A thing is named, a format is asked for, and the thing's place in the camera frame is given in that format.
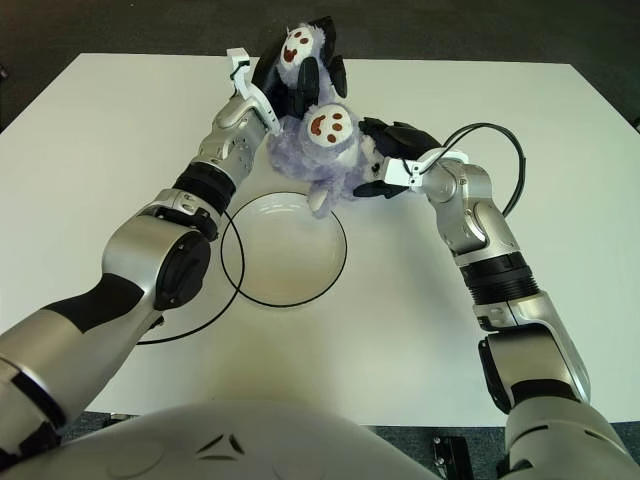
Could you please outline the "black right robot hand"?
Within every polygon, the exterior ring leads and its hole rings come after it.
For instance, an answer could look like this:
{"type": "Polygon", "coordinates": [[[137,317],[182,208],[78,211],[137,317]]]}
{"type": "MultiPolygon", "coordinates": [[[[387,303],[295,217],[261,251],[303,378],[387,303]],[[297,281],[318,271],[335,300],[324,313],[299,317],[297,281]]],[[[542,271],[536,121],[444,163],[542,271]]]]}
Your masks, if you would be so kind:
{"type": "MultiPolygon", "coordinates": [[[[359,122],[359,129],[365,137],[373,141],[373,153],[382,158],[418,160],[427,151],[441,146],[427,132],[403,122],[394,121],[389,125],[382,120],[365,117],[359,122]]],[[[407,190],[407,186],[387,184],[380,178],[355,187],[353,195],[357,198],[383,196],[390,199],[407,190]]]]}

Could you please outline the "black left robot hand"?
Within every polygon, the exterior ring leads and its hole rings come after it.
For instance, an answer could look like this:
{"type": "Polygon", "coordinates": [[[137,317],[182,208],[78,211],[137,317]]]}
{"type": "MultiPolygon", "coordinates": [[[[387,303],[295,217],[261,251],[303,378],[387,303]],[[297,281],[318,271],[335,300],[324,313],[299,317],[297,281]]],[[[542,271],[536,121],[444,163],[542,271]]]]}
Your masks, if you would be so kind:
{"type": "Polygon", "coordinates": [[[333,18],[321,17],[288,30],[261,55],[252,77],[276,115],[301,119],[313,106],[348,94],[343,57],[335,53],[333,18]]]}

